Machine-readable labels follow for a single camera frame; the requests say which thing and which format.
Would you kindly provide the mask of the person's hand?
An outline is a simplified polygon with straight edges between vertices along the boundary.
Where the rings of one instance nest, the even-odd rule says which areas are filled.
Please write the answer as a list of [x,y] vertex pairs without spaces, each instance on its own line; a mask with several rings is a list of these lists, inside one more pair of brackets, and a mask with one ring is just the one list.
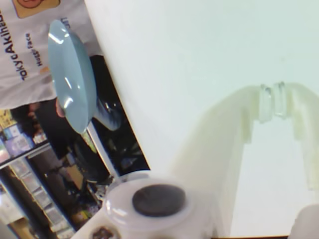
[[61,105],[60,105],[58,99],[56,99],[55,106],[56,106],[56,113],[57,113],[57,115],[58,115],[59,117],[61,117],[61,118],[64,118],[64,117],[65,117],[65,112],[64,112],[64,110],[61,108]]

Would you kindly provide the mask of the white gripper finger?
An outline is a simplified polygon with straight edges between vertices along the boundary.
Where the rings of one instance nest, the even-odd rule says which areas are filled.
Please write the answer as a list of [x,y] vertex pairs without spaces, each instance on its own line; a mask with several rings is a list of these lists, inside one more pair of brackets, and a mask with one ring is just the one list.
[[230,234],[241,162],[253,124],[272,115],[272,91],[245,87],[209,108],[181,147],[170,173],[196,200],[187,231],[203,237]]
[[319,95],[299,83],[274,84],[274,115],[290,118],[301,145],[308,190],[319,201]]

